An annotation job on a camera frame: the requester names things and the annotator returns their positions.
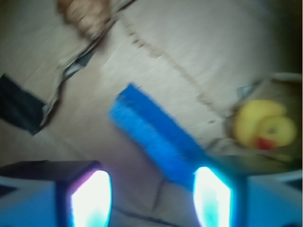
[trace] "black object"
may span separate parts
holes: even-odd
[[[66,227],[70,225],[68,217],[71,215],[67,209],[70,207],[67,194],[71,193],[75,183],[81,185],[85,175],[100,169],[102,165],[98,161],[17,162],[0,167],[0,176],[55,182],[57,226]]]
[[[5,74],[0,77],[0,117],[7,122],[30,131],[41,130],[45,103],[22,90]]]

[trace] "brown object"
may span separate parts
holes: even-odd
[[[57,9],[90,38],[98,37],[111,17],[109,0],[57,0]]]

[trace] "led light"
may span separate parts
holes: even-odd
[[[204,227],[229,227],[231,189],[208,167],[198,168],[194,182],[194,204]]]
[[[107,172],[98,170],[71,196],[73,226],[107,226],[110,207],[110,177]]]

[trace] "white light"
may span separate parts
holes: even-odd
[[[208,167],[198,168],[194,182],[194,204],[204,227],[229,227],[231,189]]]
[[[106,227],[111,207],[111,181],[98,170],[71,196],[74,227]]]

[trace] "black wire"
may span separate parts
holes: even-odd
[[[112,209],[114,209],[114,210],[116,210],[116,211],[118,211],[118,212],[120,212],[120,213],[122,213],[126,216],[132,217],[132,218],[141,219],[141,220],[145,220],[145,221],[149,221],[149,222],[153,222],[153,223],[158,223],[158,224],[166,225],[166,226],[170,226],[170,227],[182,227],[182,226],[176,225],[174,223],[164,221],[162,219],[152,218],[152,217],[132,213],[132,212],[123,210],[123,209],[118,208],[118,207],[112,207]]]

